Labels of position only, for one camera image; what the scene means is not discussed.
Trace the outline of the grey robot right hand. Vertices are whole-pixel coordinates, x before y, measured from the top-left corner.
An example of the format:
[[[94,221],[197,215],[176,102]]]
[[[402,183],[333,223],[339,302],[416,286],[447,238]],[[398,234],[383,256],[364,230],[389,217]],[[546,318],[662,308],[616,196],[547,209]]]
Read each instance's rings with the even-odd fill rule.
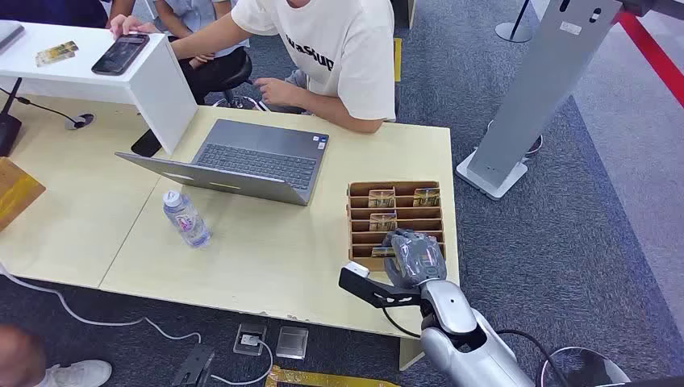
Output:
[[[447,278],[446,261],[434,236],[398,228],[386,234],[382,246],[394,251],[393,257],[384,258],[386,275],[394,286],[414,289],[426,281]]]

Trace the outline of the person's right hand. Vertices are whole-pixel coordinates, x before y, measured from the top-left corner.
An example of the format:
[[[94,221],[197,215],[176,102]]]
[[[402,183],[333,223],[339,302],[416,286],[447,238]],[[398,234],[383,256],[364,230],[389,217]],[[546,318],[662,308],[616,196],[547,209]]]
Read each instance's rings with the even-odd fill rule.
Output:
[[[134,16],[117,15],[110,21],[110,32],[116,40],[121,35],[160,33],[154,23],[143,23]]]

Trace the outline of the person's left hand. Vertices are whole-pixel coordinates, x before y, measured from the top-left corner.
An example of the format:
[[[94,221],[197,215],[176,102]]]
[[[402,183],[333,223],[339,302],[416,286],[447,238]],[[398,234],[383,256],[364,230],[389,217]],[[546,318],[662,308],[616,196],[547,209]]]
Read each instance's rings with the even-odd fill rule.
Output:
[[[271,77],[258,78],[253,84],[260,90],[262,100],[266,104],[299,107],[298,97],[301,90],[296,85]]]

